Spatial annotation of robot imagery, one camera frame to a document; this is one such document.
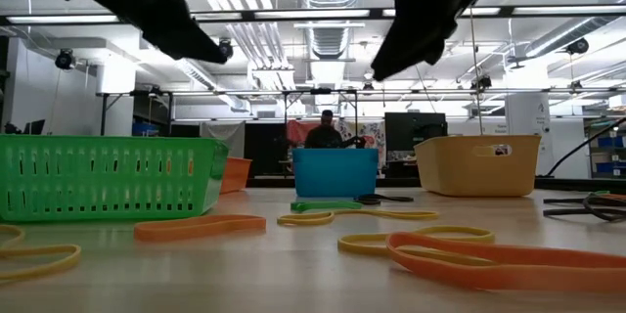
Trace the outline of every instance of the yellow rubber band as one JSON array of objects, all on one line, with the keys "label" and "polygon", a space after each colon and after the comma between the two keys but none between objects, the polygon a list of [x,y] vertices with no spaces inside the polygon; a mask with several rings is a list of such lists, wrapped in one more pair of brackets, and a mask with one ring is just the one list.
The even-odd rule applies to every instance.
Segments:
[{"label": "yellow rubber band", "polygon": [[8,240],[0,245],[0,259],[10,257],[25,257],[36,255],[49,255],[59,253],[69,253],[63,259],[59,259],[52,263],[38,265],[32,268],[0,272],[0,281],[9,280],[29,280],[42,276],[47,276],[59,272],[66,271],[74,267],[80,261],[81,248],[75,245],[59,245],[59,246],[43,246],[32,248],[12,248],[16,246],[25,237],[25,232],[17,226],[0,225],[0,232],[14,234],[13,239]]},{"label": "yellow rubber band", "polygon": [[295,226],[326,225],[332,223],[333,220],[335,220],[335,216],[340,214],[367,214],[404,220],[431,220],[439,217],[439,213],[436,211],[383,211],[367,209],[343,209],[312,214],[284,215],[278,218],[278,224]]},{"label": "yellow rubber band", "polygon": [[[449,241],[462,241],[462,242],[474,242],[474,243],[484,243],[484,244],[493,244],[496,241],[496,236],[493,232],[484,229],[472,228],[472,227],[463,227],[463,226],[432,226],[423,228],[417,231],[414,231],[415,234],[422,235],[434,235],[434,234],[468,234],[473,236],[460,236],[460,237],[438,237],[442,240]],[[384,243],[387,236],[389,234],[361,234],[361,235],[348,235],[340,238],[337,241],[337,247],[339,250],[356,253],[356,254],[364,254],[364,255],[374,255],[374,256],[389,256],[389,250],[386,246],[377,246],[377,245],[362,245],[359,243],[367,242],[367,243],[375,243],[380,242]],[[400,251],[430,258],[443,260],[450,263],[455,264],[463,264],[463,265],[473,265],[473,266],[485,266],[493,264],[489,260],[468,257],[459,254],[448,253],[439,250],[433,249],[412,249],[412,248],[401,248]]]}]

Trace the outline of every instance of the yellow basket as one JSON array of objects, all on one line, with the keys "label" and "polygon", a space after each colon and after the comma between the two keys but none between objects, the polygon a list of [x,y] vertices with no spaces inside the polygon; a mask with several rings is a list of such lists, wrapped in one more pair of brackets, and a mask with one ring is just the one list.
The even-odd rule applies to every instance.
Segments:
[{"label": "yellow basket", "polygon": [[457,136],[415,146],[422,187],[454,197],[523,197],[534,188],[540,136]]}]

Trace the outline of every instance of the person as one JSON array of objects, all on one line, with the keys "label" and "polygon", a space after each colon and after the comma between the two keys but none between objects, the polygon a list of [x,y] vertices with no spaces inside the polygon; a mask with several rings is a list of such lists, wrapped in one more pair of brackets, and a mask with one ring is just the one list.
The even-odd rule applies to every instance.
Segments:
[{"label": "person", "polygon": [[333,127],[333,112],[323,111],[321,124],[306,135],[304,148],[342,148],[341,134]]}]

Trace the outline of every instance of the green plastic basket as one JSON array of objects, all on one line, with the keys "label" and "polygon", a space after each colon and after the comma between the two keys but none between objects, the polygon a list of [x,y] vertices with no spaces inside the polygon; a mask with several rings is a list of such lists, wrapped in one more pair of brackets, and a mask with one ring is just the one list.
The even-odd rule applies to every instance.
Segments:
[{"label": "green plastic basket", "polygon": [[198,216],[219,197],[218,140],[0,135],[7,221]]}]

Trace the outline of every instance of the wooden table surface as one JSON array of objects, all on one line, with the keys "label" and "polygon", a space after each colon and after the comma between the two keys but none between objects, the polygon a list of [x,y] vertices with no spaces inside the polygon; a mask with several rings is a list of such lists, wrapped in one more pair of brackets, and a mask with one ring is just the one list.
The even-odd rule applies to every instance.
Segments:
[{"label": "wooden table surface", "polygon": [[[342,215],[330,225],[283,228],[275,219],[289,212],[293,189],[257,189],[222,196],[212,213],[265,216],[265,234],[146,245],[133,241],[132,223],[27,225],[25,245],[77,244],[83,258],[63,274],[0,283],[0,312],[626,311],[626,295],[462,290],[420,279],[384,258],[336,249],[337,238],[347,234],[447,224],[493,230],[499,244],[626,255],[626,224],[592,216],[542,217],[542,198],[576,194],[536,191],[524,199],[467,200],[417,189],[379,191],[416,197],[413,204],[385,203],[384,208],[437,210],[441,217],[403,221]],[[16,262],[0,261],[0,270],[8,265],[15,268]]]}]

